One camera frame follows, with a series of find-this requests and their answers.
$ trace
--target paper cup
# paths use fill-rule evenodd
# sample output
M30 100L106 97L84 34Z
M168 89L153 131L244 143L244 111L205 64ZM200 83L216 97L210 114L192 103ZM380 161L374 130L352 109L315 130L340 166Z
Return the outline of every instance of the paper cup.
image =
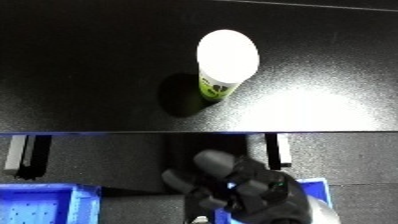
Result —
M256 73L260 59L248 37L232 30L217 30L199 42L197 61L203 97L220 101Z

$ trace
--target blue bin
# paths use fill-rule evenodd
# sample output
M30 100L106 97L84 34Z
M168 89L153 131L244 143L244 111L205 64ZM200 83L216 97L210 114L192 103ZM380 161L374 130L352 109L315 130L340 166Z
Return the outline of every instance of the blue bin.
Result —
M77 184L0 184L0 223L97 224L100 192Z
M297 181L303 187L307 195L311 195L314 198L318 198L326 202L330 207L332 207L329 185L327 184L325 178L302 179ZM225 212L222 209L216 211L215 219L216 219L216 224L242 224L241 222L232 219L231 214Z

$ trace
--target white lid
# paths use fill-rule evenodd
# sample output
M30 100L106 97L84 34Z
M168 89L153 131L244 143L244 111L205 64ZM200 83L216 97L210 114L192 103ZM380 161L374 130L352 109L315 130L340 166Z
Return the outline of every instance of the white lid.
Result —
M197 60L202 72L224 83L239 83L256 73L260 59L254 43L232 30L217 30L199 42Z

